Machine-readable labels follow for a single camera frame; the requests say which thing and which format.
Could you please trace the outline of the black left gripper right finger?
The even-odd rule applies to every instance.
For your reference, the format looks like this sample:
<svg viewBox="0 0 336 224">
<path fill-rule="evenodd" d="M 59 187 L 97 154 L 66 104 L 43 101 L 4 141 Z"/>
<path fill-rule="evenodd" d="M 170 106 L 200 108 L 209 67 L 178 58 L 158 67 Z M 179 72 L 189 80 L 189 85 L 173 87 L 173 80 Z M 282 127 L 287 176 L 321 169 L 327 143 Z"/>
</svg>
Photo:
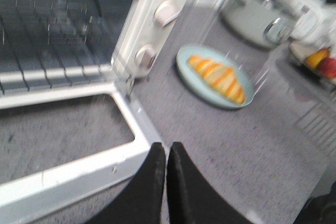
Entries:
<svg viewBox="0 0 336 224">
<path fill-rule="evenodd" d="M 251 223 L 209 184 L 181 142 L 171 146 L 166 186 L 170 223 Z"/>
</svg>

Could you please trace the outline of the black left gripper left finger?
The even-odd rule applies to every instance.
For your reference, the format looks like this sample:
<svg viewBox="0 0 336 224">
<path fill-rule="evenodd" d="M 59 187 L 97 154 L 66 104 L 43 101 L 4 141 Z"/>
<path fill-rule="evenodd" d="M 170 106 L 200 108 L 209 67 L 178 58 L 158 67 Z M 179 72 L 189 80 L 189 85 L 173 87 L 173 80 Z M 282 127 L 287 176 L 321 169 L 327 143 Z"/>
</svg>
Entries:
<svg viewBox="0 0 336 224">
<path fill-rule="evenodd" d="M 86 223 L 160 223 L 165 166 L 164 148 L 155 142 L 124 190 Z"/>
</svg>

